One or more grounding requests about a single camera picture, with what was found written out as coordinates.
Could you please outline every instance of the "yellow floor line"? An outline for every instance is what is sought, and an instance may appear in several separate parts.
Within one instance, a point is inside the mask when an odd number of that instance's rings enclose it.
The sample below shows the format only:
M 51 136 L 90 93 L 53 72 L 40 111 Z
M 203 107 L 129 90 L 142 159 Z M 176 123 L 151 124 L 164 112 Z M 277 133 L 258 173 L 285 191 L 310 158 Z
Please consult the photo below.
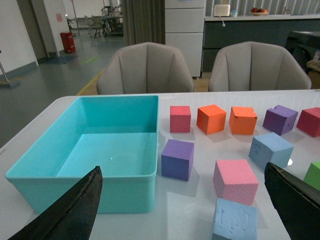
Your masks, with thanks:
M 85 87 L 82 88 L 81 91 L 77 93 L 77 96 L 82 95 L 84 91 L 100 77 L 100 75 L 104 72 L 104 70 L 105 68 L 102 69 L 101 72 L 99 72 L 98 75 L 96 75 L 87 85 L 85 85 Z
M 82 63 L 82 64 L 88 64 L 88 63 L 93 62 L 93 61 L 96 60 L 97 58 L 98 58 L 97 56 L 92 56 L 92 57 L 89 57 L 88 59 L 82 61 L 81 63 Z

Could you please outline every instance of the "turquoise plastic bin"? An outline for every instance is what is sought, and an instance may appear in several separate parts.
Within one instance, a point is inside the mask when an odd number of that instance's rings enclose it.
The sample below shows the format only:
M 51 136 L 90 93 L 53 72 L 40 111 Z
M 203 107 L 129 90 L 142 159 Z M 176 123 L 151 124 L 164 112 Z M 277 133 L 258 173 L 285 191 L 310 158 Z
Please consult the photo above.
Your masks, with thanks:
M 150 212 L 155 204 L 158 108 L 155 95 L 79 97 L 5 177 L 40 214 L 100 166 L 98 213 Z

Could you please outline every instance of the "white wall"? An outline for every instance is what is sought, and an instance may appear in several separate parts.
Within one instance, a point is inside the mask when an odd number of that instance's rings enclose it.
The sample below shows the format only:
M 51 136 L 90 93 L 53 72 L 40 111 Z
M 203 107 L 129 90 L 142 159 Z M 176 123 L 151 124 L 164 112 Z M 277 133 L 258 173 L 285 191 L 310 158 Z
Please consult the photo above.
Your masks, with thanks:
M 70 0 L 63 0 L 65 11 L 68 14 L 68 18 L 84 18 L 85 16 L 100 16 L 101 9 L 105 6 L 110 6 L 109 0 L 73 0 L 74 9 Z M 113 7 L 119 5 L 119 0 L 112 0 Z
M 69 32 L 66 10 L 63 0 L 43 0 L 46 13 L 49 19 L 52 36 L 55 42 L 57 51 L 62 51 L 64 46 L 62 44 L 60 33 Z M 61 14 L 62 21 L 57 20 L 56 14 Z
M 37 59 L 17 1 L 0 0 L 0 6 L 0 62 L 7 73 Z

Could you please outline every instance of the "white cabinet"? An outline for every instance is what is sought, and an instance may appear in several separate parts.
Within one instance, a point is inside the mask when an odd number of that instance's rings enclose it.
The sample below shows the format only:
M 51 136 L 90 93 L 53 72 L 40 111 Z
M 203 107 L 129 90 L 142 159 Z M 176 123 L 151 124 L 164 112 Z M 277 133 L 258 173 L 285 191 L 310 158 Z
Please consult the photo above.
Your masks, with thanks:
M 165 1 L 165 44 L 181 50 L 192 77 L 200 77 L 206 0 Z

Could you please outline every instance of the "beige chair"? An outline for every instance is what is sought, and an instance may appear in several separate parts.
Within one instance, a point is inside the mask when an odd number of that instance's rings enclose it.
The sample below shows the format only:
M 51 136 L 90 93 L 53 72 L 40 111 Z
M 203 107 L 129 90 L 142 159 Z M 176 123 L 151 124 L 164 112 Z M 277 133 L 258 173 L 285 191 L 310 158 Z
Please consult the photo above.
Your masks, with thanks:
M 119 49 L 97 81 L 100 95 L 193 92 L 181 51 L 145 42 Z
M 99 36 L 101 36 L 101 31 L 100 30 L 103 30 L 102 17 L 101 16 L 92 16 L 92 23 L 93 24 L 92 24 L 91 28 L 93 30 L 95 30 L 93 38 L 97 37 L 97 33 L 98 33 Z
M 88 25 L 88 34 L 90 34 L 90 37 L 92 37 L 91 33 L 92 33 L 92 27 L 94 25 L 94 22 L 92 19 L 89 19 L 88 16 L 84 15 L 84 20 L 85 20 L 85 23 Z
M 210 92 L 310 88 L 310 78 L 285 48 L 253 41 L 222 48 L 209 82 Z

